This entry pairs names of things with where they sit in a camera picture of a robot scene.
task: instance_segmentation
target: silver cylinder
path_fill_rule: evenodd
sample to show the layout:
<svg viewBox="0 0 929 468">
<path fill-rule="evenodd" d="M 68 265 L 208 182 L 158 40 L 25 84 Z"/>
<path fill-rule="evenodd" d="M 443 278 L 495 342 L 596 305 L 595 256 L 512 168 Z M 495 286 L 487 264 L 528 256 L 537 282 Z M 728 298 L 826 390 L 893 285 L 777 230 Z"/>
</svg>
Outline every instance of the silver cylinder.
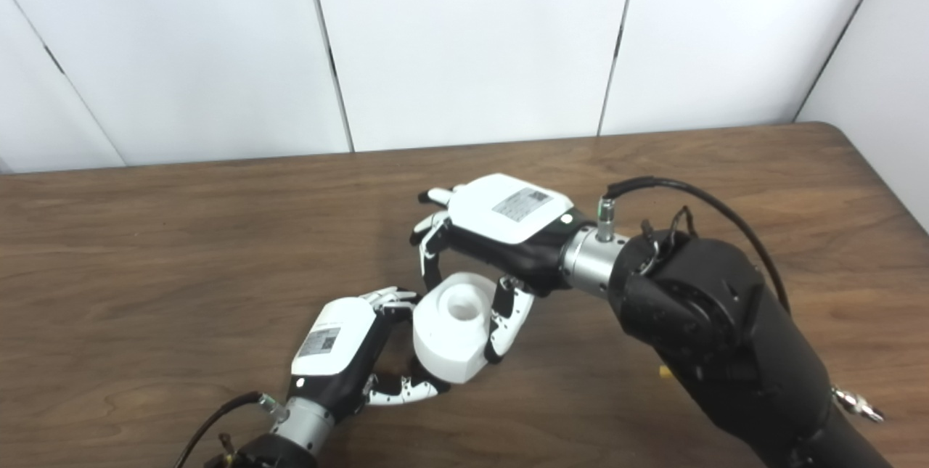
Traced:
<svg viewBox="0 0 929 468">
<path fill-rule="evenodd" d="M 581 227 L 561 257 L 561 271 L 568 285 L 606 299 L 613 264 L 625 242 L 625 237 L 617 234 L 601 241 L 593 227 Z"/>
<path fill-rule="evenodd" d="M 320 405 L 304 398 L 291 398 L 287 402 L 287 419 L 271 429 L 272 434 L 281 435 L 303 448 L 313 457 L 318 457 L 322 443 L 335 427 L 335 418 Z"/>
<path fill-rule="evenodd" d="M 613 224 L 616 217 L 616 201 L 601 197 L 597 204 L 597 239 L 600 241 L 613 241 Z"/>
</svg>

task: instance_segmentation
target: label sticker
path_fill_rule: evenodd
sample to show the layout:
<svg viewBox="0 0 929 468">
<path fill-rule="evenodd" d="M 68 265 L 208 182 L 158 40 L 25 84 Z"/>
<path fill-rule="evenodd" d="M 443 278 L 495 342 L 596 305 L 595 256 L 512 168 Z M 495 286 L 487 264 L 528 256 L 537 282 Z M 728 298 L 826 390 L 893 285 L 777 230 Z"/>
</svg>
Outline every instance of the label sticker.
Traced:
<svg viewBox="0 0 929 468">
<path fill-rule="evenodd" d="M 548 194 L 531 187 L 526 187 L 520 190 L 520 192 L 512 194 L 512 196 L 508 197 L 506 200 L 502 200 L 498 203 L 494 207 L 494 212 L 501 213 L 518 223 L 521 222 L 524 217 L 532 214 L 538 207 L 543 206 L 551 200 L 552 197 L 548 196 Z"/>
<path fill-rule="evenodd" d="M 341 328 L 309 332 L 303 344 L 300 345 L 300 351 L 297 354 L 298 358 L 315 356 L 317 353 L 332 352 L 332 346 L 335 345 L 335 338 L 339 335 L 339 330 Z"/>
</svg>

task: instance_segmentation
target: black cable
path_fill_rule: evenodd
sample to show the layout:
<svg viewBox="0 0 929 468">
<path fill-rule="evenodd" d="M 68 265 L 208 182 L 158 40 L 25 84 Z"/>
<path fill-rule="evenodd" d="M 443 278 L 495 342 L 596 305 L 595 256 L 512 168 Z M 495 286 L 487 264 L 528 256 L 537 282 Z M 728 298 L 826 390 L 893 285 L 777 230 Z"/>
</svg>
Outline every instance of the black cable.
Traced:
<svg viewBox="0 0 929 468">
<path fill-rule="evenodd" d="M 780 305 L 784 307 L 784 310 L 790 313 L 790 301 L 787 300 L 787 290 L 784 289 L 784 283 L 780 280 L 780 272 L 777 272 L 774 260 L 772 260 L 770 254 L 767 253 L 764 244 L 758 239 L 752 227 L 749 226 L 749 223 L 746 223 L 739 214 L 736 214 L 736 211 L 730 209 L 726 203 L 718 200 L 712 194 L 707 193 L 703 189 L 691 186 L 691 184 L 686 184 L 683 181 L 671 180 L 670 178 L 656 178 L 654 176 L 640 176 L 638 178 L 631 178 L 630 180 L 619 181 L 616 184 L 610 184 L 607 186 L 607 194 L 603 194 L 603 197 L 607 198 L 607 200 L 616 200 L 617 197 L 623 196 L 623 194 L 627 192 L 653 187 L 673 188 L 691 194 L 691 196 L 699 197 L 701 200 L 710 204 L 713 209 L 719 211 L 720 214 L 726 216 L 735 226 L 739 227 L 739 230 L 742 231 L 745 237 L 752 243 L 752 247 L 754 247 L 754 250 L 758 253 L 758 257 L 760 257 L 762 263 L 764 263 L 764 268 L 767 269 L 767 275 L 771 277 L 771 282 L 774 283 L 777 300 L 780 301 Z"/>
<path fill-rule="evenodd" d="M 229 402 L 219 406 L 219 409 L 216 409 L 216 411 L 213 412 L 213 415 L 208 417 L 206 421 L 200 425 L 200 428 L 198 428 L 196 432 L 193 432 L 192 438 L 190 438 L 190 441 L 187 443 L 186 447 L 184 447 L 183 451 L 180 452 L 180 457 L 177 458 L 177 462 L 175 462 L 175 466 L 173 466 L 173 468 L 181 468 L 181 466 L 184 465 L 184 462 L 186 462 L 187 458 L 190 456 L 190 452 L 193 452 L 193 447 L 197 445 L 197 443 L 200 441 L 200 438 L 203 437 L 203 434 L 206 434 L 206 431 L 210 428 L 210 426 L 213 426 L 215 422 L 219 421 L 220 417 L 228 414 L 230 411 L 238 409 L 239 406 L 257 403 L 261 396 L 261 392 L 249 392 L 248 394 L 239 395 L 238 398 L 229 399 Z"/>
</svg>

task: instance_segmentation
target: wooden table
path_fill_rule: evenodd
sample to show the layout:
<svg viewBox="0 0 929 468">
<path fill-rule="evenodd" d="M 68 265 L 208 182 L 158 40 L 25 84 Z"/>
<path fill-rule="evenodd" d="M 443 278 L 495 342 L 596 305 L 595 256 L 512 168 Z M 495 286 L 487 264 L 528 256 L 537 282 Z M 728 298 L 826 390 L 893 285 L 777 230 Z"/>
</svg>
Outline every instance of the wooden table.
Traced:
<svg viewBox="0 0 929 468">
<path fill-rule="evenodd" d="M 888 415 L 853 419 L 897 468 L 929 465 L 929 239 L 839 131 L 822 124 L 532 141 L 278 160 L 0 176 L 0 465 L 163 467 L 232 395 L 282 395 L 323 303 L 421 287 L 411 227 L 429 186 L 510 173 L 591 213 L 605 184 L 676 177 L 729 202 L 783 273 L 839 385 Z M 683 203 L 624 197 L 621 230 Z M 446 258 L 446 273 L 473 269 Z M 412 352 L 394 336 L 383 369 Z M 757 466 L 611 310 L 541 300 L 500 366 L 448 395 L 368 408 L 323 466 Z M 266 429 L 238 411 L 189 466 Z"/>
</svg>

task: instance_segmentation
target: cable connector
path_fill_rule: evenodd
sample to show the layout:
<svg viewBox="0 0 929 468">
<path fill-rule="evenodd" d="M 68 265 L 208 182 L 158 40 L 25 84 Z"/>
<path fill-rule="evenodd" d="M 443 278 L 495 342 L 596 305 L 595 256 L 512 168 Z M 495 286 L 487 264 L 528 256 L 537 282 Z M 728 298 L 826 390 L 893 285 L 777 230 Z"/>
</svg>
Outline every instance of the cable connector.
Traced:
<svg viewBox="0 0 929 468">
<path fill-rule="evenodd" d="M 616 201 L 601 197 L 597 203 L 597 241 L 613 241 Z"/>
<path fill-rule="evenodd" d="M 274 422 L 285 422 L 287 418 L 290 417 L 290 412 L 284 406 L 281 406 L 278 402 L 274 400 L 268 394 L 262 394 L 261 398 L 258 399 L 258 405 L 261 406 L 263 411 L 268 412 L 268 415 L 274 419 Z"/>
<path fill-rule="evenodd" d="M 838 402 L 839 405 L 850 414 L 860 415 L 873 422 L 885 421 L 883 412 L 874 408 L 874 406 L 871 406 L 868 401 L 865 400 L 865 398 L 863 398 L 861 395 L 846 392 L 845 390 L 840 389 L 838 386 L 833 385 L 832 397 L 835 398 L 836 402 Z"/>
</svg>

